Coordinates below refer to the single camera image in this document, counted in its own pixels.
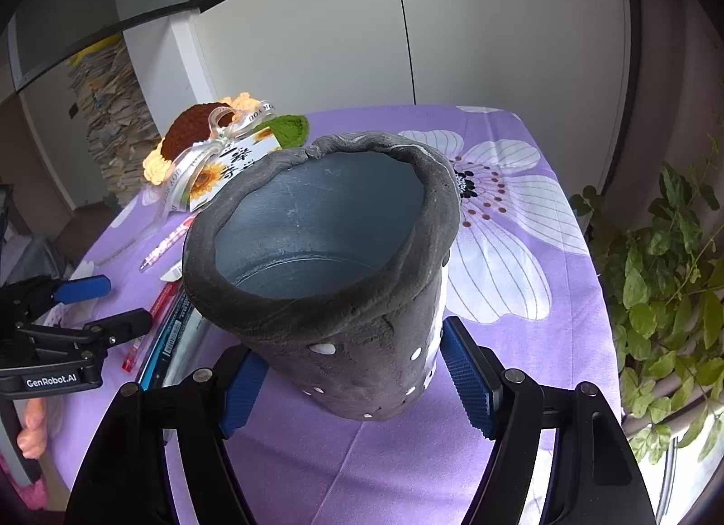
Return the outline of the person's left hand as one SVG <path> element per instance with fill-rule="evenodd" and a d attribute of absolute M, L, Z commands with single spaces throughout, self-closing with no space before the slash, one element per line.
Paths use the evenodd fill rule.
<path fill-rule="evenodd" d="M 17 436 L 19 450 L 26 459 L 38 460 L 47 449 L 47 442 L 47 404 L 43 399 L 28 399 L 24 408 L 24 428 Z"/>

